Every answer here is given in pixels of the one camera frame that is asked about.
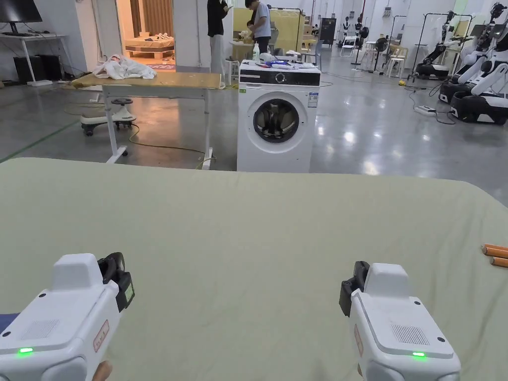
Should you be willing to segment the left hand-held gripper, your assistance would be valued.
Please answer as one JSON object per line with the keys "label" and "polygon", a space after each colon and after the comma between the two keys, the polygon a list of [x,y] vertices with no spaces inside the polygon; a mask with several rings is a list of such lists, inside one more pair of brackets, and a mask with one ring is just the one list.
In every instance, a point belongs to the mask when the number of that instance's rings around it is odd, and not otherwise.
{"label": "left hand-held gripper", "polygon": [[121,252],[62,256],[51,287],[1,318],[1,380],[92,381],[134,296]]}

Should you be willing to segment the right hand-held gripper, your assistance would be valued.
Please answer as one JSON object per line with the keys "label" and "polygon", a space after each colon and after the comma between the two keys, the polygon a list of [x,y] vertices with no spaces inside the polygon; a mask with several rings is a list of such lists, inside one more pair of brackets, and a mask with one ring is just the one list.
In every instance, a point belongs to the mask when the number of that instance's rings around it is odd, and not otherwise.
{"label": "right hand-held gripper", "polygon": [[460,380],[458,355],[412,295],[402,266],[357,261],[353,276],[341,282],[339,305],[363,380]]}

